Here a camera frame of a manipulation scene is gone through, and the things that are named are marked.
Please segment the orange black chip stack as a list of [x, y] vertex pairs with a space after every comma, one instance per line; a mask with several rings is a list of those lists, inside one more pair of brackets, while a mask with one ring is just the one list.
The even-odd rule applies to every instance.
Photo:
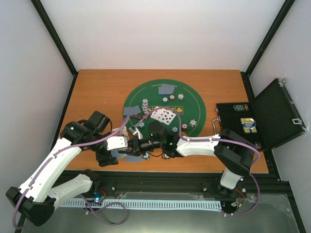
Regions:
[[170, 157], [167, 154], [162, 154], [162, 158], [165, 160], [170, 159]]

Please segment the blue burn card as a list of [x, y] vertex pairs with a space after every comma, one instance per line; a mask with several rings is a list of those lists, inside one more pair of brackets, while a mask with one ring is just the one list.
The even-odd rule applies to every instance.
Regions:
[[141, 162], [142, 161], [142, 157], [141, 156], [132, 156], [132, 155], [127, 155], [125, 157], [125, 162]]

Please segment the spread row of chips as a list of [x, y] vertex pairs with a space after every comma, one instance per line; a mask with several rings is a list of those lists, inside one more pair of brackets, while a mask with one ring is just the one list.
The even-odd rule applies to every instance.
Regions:
[[141, 109], [143, 111], [143, 116], [147, 116], [149, 114], [149, 100], [143, 99], [141, 102]]

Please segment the blue backed card deck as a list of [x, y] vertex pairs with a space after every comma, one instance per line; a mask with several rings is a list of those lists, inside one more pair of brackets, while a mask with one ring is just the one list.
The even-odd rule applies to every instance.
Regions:
[[127, 156], [126, 153], [119, 152], [117, 149], [111, 150], [111, 156], [116, 158], [117, 160], [124, 158]]

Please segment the green blue chip stack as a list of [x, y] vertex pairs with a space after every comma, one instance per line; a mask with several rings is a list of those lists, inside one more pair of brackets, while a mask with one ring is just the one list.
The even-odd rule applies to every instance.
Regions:
[[150, 154], [149, 154], [149, 153], [145, 153], [145, 154], [142, 156], [142, 158], [143, 158], [144, 160], [148, 160], [148, 159], [150, 158]]

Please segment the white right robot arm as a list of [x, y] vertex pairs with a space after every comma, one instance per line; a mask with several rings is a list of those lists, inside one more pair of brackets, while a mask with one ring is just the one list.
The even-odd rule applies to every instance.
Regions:
[[219, 191], [235, 189], [241, 178], [248, 176], [251, 167], [260, 159], [255, 146], [236, 134], [225, 129], [220, 134], [207, 137], [187, 137], [171, 134], [158, 121], [148, 125], [148, 137], [143, 137], [138, 126], [129, 128], [134, 136], [128, 145], [131, 155], [143, 155], [161, 149], [168, 158], [189, 157], [192, 155], [213, 156], [225, 166], [219, 181]]

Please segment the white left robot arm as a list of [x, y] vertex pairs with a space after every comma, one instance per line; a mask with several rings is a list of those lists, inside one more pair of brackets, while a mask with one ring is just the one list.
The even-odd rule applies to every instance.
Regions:
[[95, 152], [101, 166], [116, 164], [118, 160], [111, 156], [110, 151], [114, 141], [118, 146], [124, 145], [124, 138], [118, 134], [128, 120], [126, 117], [119, 128], [106, 134], [103, 131], [112, 122], [98, 111], [88, 120], [68, 123], [49, 155], [30, 178], [6, 192], [6, 197], [15, 208], [14, 213], [21, 213], [35, 226], [41, 226], [59, 206], [73, 197], [87, 192], [97, 195], [101, 190], [101, 181], [89, 169], [57, 187], [53, 185], [67, 165], [84, 149]]

